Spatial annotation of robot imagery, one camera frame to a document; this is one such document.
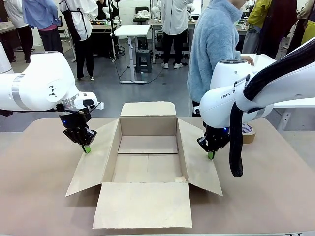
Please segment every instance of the black cable sleeve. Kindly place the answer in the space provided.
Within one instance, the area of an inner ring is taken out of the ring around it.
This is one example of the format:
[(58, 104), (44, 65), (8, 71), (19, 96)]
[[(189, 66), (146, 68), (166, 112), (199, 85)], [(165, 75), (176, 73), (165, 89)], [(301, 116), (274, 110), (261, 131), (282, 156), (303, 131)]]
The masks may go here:
[(230, 116), (230, 169), (234, 176), (241, 177), (243, 175), (242, 164), (242, 133), (243, 111), (234, 103)]
[(253, 101), (270, 82), (315, 61), (315, 39), (304, 47), (258, 72), (244, 89), (244, 96)]

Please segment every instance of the black office chair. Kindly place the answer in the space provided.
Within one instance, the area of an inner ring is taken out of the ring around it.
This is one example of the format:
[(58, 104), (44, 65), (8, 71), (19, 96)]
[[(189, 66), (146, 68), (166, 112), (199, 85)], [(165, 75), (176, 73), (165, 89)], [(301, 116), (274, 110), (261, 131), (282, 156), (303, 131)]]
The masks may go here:
[[(149, 12), (149, 8), (147, 6), (138, 6), (136, 7), (136, 14), (139, 13), (139, 11), (148, 11)], [(142, 25), (143, 22), (148, 21), (149, 18), (134, 18), (133, 22), (140, 22), (140, 24)]]

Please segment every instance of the yellow jacket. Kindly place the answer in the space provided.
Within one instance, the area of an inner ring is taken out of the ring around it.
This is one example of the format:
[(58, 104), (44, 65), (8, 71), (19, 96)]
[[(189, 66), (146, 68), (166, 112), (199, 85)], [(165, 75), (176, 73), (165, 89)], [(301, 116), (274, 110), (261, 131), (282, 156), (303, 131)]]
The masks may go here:
[(254, 26), (262, 27), (270, 7), (271, 0), (257, 0), (248, 18), (248, 22)]

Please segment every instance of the blue shirt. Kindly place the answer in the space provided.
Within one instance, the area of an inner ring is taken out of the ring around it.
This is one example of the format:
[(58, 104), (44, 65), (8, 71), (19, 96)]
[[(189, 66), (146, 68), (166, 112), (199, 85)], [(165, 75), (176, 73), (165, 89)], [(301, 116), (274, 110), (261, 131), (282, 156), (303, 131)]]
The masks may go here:
[(209, 91), (213, 71), (220, 60), (240, 58), (240, 52), (235, 51), (239, 34), (234, 22), (241, 16), (242, 11), (228, 0), (213, 0), (201, 13), (193, 35), (187, 80), (194, 102), (200, 103)]
[(24, 22), (33, 28), (44, 29), (60, 23), (54, 0), (22, 0), (22, 8)]

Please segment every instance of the hand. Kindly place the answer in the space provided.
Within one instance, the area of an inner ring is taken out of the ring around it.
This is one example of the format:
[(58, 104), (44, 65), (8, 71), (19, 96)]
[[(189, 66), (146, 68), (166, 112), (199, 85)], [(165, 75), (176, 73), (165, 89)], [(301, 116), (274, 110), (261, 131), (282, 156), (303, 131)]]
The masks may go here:
[(254, 60), (250, 56), (241, 56), (241, 59), (248, 62), (248, 64), (254, 65)]

